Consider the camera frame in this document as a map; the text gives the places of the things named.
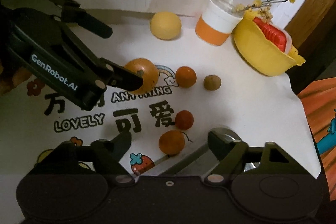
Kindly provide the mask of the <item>person's left hand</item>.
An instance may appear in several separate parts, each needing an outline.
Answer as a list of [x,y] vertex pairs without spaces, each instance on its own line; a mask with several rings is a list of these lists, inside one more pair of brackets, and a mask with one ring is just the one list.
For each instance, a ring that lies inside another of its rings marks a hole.
[[15,65],[1,64],[1,95],[15,89],[18,85],[25,82],[32,76],[32,73],[24,67]]

